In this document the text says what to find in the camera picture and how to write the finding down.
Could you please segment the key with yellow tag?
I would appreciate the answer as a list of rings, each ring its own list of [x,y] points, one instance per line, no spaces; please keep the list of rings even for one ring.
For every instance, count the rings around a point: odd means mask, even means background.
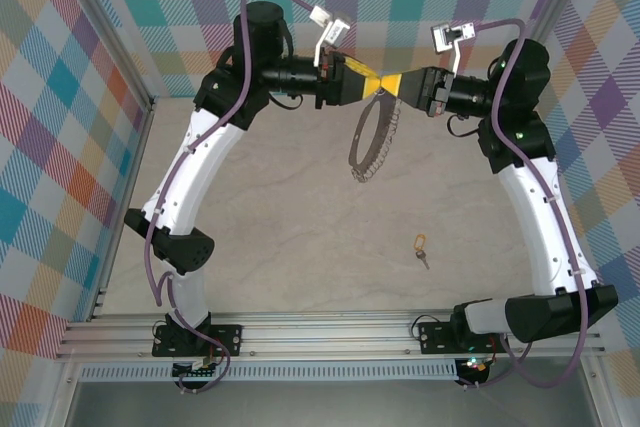
[[[424,251],[424,247],[426,245],[426,236],[424,234],[418,234],[415,237],[413,243],[413,249],[415,251],[416,258],[424,265],[424,267],[429,270],[430,266],[426,258],[426,253]]]

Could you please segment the small controller board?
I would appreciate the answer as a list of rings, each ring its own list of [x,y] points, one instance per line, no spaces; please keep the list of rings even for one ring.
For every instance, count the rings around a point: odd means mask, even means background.
[[[215,377],[217,367],[216,362],[205,363],[203,360],[174,362],[171,367],[171,375],[184,382],[194,382],[196,379],[208,382]]]
[[[462,386],[483,384],[489,379],[492,360],[489,358],[462,359],[456,361],[456,382]]]

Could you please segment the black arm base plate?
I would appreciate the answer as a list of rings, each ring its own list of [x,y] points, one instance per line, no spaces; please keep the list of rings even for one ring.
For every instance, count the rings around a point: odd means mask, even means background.
[[[414,334],[424,355],[505,352],[498,335],[475,334],[466,328],[454,327],[450,322],[419,322]]]
[[[242,327],[240,325],[205,325],[204,334],[222,344],[231,357],[240,354]],[[153,357],[221,357],[222,349],[178,324],[159,324],[152,330]]]

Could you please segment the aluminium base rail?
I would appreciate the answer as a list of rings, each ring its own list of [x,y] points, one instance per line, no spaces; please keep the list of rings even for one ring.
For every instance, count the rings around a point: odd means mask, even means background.
[[[417,359],[409,333],[416,311],[227,313],[216,324],[243,327],[237,361]],[[104,314],[67,326],[59,361],[151,360],[159,314]]]

